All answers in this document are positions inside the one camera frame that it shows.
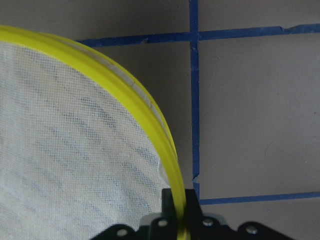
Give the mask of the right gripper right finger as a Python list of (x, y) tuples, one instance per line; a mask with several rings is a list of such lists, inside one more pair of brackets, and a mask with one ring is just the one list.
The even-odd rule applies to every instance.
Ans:
[(200, 239), (203, 213), (194, 189), (185, 190), (185, 225), (191, 240)]

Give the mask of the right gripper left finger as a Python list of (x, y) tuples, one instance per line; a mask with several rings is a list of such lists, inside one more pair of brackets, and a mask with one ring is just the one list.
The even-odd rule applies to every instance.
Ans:
[(167, 226), (164, 227), (168, 232), (167, 239), (176, 240), (178, 236), (178, 220), (170, 188), (164, 188), (161, 191), (161, 217), (167, 220)]

